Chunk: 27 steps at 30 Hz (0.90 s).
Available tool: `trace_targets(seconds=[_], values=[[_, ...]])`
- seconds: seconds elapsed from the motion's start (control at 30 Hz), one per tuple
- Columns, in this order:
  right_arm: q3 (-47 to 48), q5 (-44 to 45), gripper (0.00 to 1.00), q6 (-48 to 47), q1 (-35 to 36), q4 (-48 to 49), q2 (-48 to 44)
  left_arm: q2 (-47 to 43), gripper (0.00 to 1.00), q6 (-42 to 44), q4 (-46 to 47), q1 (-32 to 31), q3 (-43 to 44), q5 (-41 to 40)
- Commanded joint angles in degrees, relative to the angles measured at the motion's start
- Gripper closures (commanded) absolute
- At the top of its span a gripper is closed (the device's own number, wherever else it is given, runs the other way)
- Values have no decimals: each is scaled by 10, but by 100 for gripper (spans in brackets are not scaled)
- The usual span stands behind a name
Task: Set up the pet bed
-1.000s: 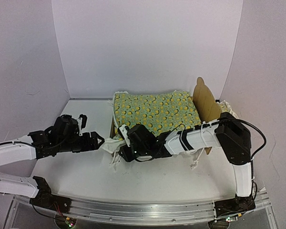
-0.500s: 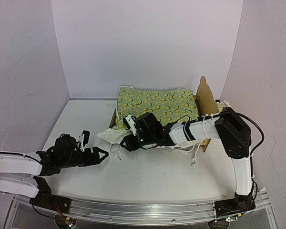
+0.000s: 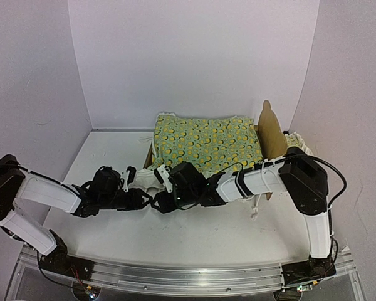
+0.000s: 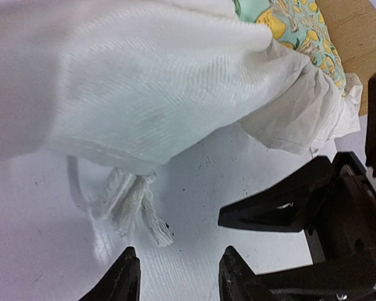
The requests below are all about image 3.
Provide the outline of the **lemon print ruffled mattress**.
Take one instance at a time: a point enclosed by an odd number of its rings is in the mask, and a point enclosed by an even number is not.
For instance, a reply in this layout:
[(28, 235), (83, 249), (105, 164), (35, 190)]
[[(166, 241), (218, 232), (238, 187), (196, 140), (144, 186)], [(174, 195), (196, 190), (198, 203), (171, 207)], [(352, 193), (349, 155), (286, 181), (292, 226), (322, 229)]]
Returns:
[(238, 116), (196, 119), (159, 114), (150, 150), (148, 169), (187, 161), (206, 178), (225, 167), (239, 171), (263, 160), (253, 119)]

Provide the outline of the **wooden pet bed frame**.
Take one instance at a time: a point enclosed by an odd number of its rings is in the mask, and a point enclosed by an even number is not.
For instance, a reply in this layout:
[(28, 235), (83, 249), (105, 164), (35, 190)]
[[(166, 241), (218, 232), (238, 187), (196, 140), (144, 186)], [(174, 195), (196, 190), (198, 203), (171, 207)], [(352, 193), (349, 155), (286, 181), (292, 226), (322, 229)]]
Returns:
[[(254, 124), (254, 126), (259, 137), (261, 153), (263, 155), (263, 160), (255, 164), (259, 164), (264, 160), (276, 159), (286, 154), (288, 149), (287, 142), (269, 101), (264, 101), (258, 123)], [(150, 170), (148, 166), (137, 172), (134, 182), (129, 186), (142, 189), (145, 192), (151, 191), (154, 198), (157, 193), (165, 191), (165, 187), (155, 177), (155, 169)]]

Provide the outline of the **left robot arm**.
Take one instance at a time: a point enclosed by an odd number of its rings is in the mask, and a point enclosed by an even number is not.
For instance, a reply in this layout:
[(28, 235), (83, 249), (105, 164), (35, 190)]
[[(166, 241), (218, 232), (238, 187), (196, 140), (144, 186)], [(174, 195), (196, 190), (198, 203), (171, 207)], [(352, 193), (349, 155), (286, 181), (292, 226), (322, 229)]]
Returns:
[(130, 188), (135, 172), (133, 167), (119, 173), (102, 166), (91, 181), (78, 186), (31, 171), (7, 154), (0, 159), (0, 228), (41, 255), (66, 253), (61, 238), (25, 213), (18, 201), (43, 204), (80, 218), (95, 216), (101, 210), (141, 210), (152, 197), (144, 190)]

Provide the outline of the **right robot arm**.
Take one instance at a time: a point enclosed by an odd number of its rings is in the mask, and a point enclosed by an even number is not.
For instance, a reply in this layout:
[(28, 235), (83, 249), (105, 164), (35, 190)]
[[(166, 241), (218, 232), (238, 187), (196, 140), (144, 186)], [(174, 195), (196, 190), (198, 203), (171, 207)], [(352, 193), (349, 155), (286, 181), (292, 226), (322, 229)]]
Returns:
[(310, 242), (310, 258), (326, 259), (332, 252), (332, 204), (347, 188), (345, 176), (332, 164), (290, 147), (279, 158), (253, 167), (227, 166), (211, 177), (188, 162), (154, 172), (165, 191), (157, 193), (151, 206), (165, 214), (194, 206), (224, 206), (238, 199), (287, 192), (304, 217)]

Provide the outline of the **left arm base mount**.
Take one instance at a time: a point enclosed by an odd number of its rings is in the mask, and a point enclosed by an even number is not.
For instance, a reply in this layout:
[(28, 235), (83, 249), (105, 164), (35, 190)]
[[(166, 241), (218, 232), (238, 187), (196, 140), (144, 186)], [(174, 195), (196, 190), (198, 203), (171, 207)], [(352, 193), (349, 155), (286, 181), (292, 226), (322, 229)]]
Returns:
[(48, 255), (41, 255), (38, 265), (43, 270), (53, 272), (77, 280), (89, 280), (93, 273), (94, 262), (85, 258), (75, 257), (68, 254), (65, 242), (54, 232), (55, 248)]

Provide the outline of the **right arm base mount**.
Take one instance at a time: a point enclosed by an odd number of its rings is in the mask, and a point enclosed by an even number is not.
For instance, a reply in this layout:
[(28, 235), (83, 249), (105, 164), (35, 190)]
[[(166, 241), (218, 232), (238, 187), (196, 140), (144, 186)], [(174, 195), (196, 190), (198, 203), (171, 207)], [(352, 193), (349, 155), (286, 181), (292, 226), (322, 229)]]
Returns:
[(296, 285), (321, 281), (336, 274), (335, 261), (337, 255), (329, 254), (327, 258), (313, 258), (307, 261), (287, 263), (282, 266), (283, 287), (290, 288)]

